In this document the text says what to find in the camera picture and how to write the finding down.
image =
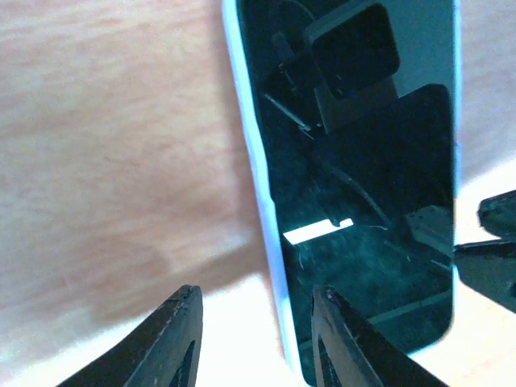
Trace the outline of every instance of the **wood grain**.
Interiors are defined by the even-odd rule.
[[[462,15],[473,186],[516,156],[516,3],[464,0]],[[219,1],[9,0],[0,20],[0,384],[59,382],[192,283],[206,295],[198,385],[298,385]],[[514,185],[508,171],[489,192]],[[475,184],[458,203],[465,239]],[[418,360],[451,385],[510,385],[516,319],[459,293],[449,335]]]

